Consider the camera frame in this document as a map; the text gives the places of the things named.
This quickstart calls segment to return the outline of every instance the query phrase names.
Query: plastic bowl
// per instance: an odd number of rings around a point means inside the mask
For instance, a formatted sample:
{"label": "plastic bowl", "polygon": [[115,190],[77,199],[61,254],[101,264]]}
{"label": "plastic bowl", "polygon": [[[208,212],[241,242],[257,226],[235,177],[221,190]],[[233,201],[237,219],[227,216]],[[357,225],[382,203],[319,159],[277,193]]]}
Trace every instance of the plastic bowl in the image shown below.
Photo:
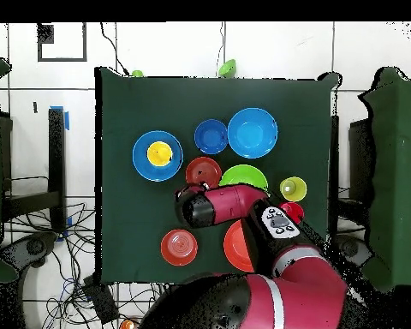
{"label": "plastic bowl", "polygon": [[265,156],[276,145],[278,127],[269,112],[249,108],[236,113],[229,121],[229,145],[243,158]]}
{"label": "plastic bowl", "polygon": [[236,165],[225,171],[219,185],[231,185],[238,184],[240,182],[250,184],[264,190],[268,189],[268,181],[266,180],[264,173],[262,173],[259,169],[246,164]]}
{"label": "plastic bowl", "polygon": [[[169,145],[172,151],[170,162],[164,166],[153,165],[147,156],[149,146],[156,141]],[[182,146],[172,134],[166,131],[150,131],[143,134],[133,147],[133,166],[145,179],[162,182],[172,178],[182,166]]]}
{"label": "plastic bowl", "polygon": [[199,157],[192,160],[186,168],[186,182],[195,184],[205,182],[209,188],[216,188],[222,174],[215,160]]}
{"label": "plastic bowl", "polygon": [[218,154],[228,144],[227,128],[218,120],[205,120],[196,128],[194,139],[196,146],[204,154]]}

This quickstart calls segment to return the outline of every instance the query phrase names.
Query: orange object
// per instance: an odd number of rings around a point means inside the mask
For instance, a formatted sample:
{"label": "orange object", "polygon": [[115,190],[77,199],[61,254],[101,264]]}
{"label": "orange object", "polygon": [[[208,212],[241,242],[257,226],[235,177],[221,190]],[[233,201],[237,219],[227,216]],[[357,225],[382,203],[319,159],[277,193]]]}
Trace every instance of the orange object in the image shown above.
{"label": "orange object", "polygon": [[206,182],[209,188],[216,188],[222,176],[219,164],[210,158],[199,157],[186,168],[186,182],[200,184]]}
{"label": "orange object", "polygon": [[132,320],[126,319],[121,323],[120,329],[136,329],[135,323]]}
{"label": "orange object", "polygon": [[186,230],[172,230],[163,237],[161,255],[174,266],[184,266],[192,262],[198,251],[194,235]]}
{"label": "orange object", "polygon": [[225,234],[223,251],[229,263],[235,268],[243,272],[254,272],[240,220],[234,222]]}

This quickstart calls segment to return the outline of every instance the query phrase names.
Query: blue bowl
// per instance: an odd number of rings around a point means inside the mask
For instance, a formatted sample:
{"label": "blue bowl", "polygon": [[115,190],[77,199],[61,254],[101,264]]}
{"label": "blue bowl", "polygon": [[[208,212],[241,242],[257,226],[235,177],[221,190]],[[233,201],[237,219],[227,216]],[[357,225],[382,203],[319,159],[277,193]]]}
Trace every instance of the blue bowl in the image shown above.
{"label": "blue bowl", "polygon": [[196,128],[194,139],[204,154],[218,154],[228,144],[227,128],[218,120],[205,120]]}
{"label": "blue bowl", "polygon": [[[147,158],[148,147],[162,141],[170,146],[172,159],[165,166],[155,166]],[[182,166],[182,146],[172,134],[165,131],[150,131],[143,134],[133,147],[133,165],[137,172],[145,179],[153,182],[162,182],[172,178]]]}
{"label": "blue bowl", "polygon": [[243,158],[263,157],[276,145],[277,123],[265,110],[249,108],[229,121],[229,145]]}

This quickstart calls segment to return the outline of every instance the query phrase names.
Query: small blue bowl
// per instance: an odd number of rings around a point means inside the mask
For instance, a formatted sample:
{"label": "small blue bowl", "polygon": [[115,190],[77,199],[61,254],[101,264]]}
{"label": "small blue bowl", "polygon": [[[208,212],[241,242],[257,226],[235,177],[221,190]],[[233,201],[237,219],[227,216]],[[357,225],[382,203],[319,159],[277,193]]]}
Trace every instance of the small blue bowl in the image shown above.
{"label": "small blue bowl", "polygon": [[[172,159],[165,166],[152,165],[147,158],[148,147],[156,142],[162,141],[170,146]],[[182,166],[182,146],[172,134],[166,131],[150,131],[143,134],[133,147],[133,165],[137,172],[145,179],[153,182],[162,182],[172,178]]]}
{"label": "small blue bowl", "polygon": [[277,123],[265,110],[244,109],[229,121],[229,145],[243,158],[263,157],[276,145],[277,138]]}
{"label": "small blue bowl", "polygon": [[218,154],[228,144],[227,128],[218,120],[205,120],[196,128],[194,139],[204,154]]}

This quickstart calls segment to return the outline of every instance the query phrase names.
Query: black stand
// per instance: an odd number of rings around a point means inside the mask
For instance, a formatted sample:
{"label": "black stand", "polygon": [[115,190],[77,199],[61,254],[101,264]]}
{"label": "black stand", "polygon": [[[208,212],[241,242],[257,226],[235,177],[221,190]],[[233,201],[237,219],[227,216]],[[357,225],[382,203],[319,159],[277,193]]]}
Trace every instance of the black stand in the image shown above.
{"label": "black stand", "polygon": [[[65,168],[64,168],[64,122],[62,110],[49,110],[49,184],[44,193],[5,197],[2,204],[2,222],[12,218],[50,208],[51,227],[63,232],[66,226]],[[0,116],[0,134],[3,156],[3,191],[11,190],[10,178],[10,131],[12,120],[9,114]]]}

